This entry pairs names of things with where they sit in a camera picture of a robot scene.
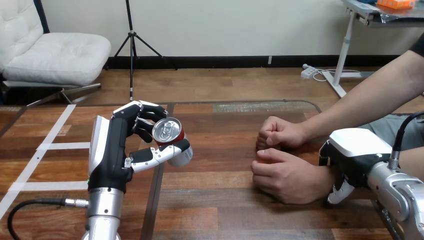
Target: person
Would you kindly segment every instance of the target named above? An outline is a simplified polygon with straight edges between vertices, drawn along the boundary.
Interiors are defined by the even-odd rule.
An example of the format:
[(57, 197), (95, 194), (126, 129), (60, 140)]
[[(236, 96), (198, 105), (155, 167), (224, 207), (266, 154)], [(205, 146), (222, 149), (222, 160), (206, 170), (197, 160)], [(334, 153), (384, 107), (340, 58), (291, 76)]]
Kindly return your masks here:
[[(410, 50), (365, 79), (328, 110), (301, 123), (270, 116), (257, 137), (257, 156), (265, 161), (251, 163), (253, 184), (286, 204), (308, 204), (326, 197), (340, 174), (338, 170), (312, 165), (280, 151), (281, 148), (297, 148), (335, 130), (354, 127), (369, 129), (393, 145), (407, 116), (388, 114), (423, 92), (424, 33)], [(407, 126), (399, 158), (402, 171), (420, 180), (424, 180), (422, 121), (416, 119)]]

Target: floor tape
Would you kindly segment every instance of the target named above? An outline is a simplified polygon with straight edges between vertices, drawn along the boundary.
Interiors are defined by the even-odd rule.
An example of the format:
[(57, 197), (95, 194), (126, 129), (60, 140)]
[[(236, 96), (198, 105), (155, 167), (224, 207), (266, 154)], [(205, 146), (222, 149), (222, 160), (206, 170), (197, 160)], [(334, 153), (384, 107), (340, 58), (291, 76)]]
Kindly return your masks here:
[(87, 190), (87, 187), (87, 181), (14, 182), (9, 191), (71, 191)]
[(89, 149), (90, 142), (66, 142), (41, 144), (37, 150), (60, 150), (60, 149)]
[[(50, 132), (47, 134), (45, 139), (42, 141), (43, 146), (50, 147), (50, 144), (55, 139), (56, 135), (61, 130), (62, 126), (65, 124), (66, 120), (71, 115), (72, 111), (75, 109), (75, 105), (68, 105), (65, 110), (60, 115), (59, 119), (56, 121), (54, 126), (51, 128)], [(8, 191), (3, 199), (0, 201), (0, 219), (3, 218), (9, 207), (12, 205), (15, 198), (18, 196), (19, 192), (25, 186), (24, 183), (28, 181), (30, 176), (33, 174), (37, 165), (40, 163), (44, 154), (46, 154), (47, 149), (37, 150), (32, 156), (31, 160), (29, 160), (25, 169), (20, 173), (19, 177), (15, 181), (14, 190)]]

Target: soda can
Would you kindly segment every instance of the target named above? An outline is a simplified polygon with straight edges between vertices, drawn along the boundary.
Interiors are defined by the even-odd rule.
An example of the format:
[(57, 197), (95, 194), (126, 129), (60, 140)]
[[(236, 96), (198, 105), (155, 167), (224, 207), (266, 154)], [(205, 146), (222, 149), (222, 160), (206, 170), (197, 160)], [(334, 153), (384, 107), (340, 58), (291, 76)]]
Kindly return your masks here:
[[(158, 146), (176, 143), (180, 140), (187, 139), (181, 122), (174, 117), (166, 117), (159, 120), (151, 131), (154, 141)], [(188, 164), (193, 157), (192, 146), (184, 150), (182, 153), (168, 160), (168, 163), (174, 167), (182, 167)]]

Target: black sleeve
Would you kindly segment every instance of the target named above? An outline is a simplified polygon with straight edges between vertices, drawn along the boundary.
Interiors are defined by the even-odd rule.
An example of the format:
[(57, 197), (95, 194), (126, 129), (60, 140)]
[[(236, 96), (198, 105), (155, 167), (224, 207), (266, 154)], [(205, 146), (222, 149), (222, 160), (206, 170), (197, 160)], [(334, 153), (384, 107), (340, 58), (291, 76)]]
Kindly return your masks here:
[(412, 45), (409, 50), (421, 55), (421, 57), (424, 57), (424, 33), (418, 38), (416, 43), (414, 43), (414, 45)]

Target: white wall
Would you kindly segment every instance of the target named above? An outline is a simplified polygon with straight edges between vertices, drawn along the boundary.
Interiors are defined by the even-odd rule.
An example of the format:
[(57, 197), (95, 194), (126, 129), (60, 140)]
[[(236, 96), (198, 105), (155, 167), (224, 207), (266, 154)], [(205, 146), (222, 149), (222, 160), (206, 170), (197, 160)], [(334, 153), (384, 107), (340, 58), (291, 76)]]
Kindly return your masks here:
[[(125, 0), (42, 0), (51, 32), (102, 35), (114, 55), (129, 31)], [(134, 30), (164, 56), (338, 55), (349, 15), (340, 0), (130, 0)], [(355, 23), (349, 54), (397, 55), (422, 28)], [(154, 56), (138, 40), (137, 53)], [(121, 56), (129, 56), (129, 43)]]

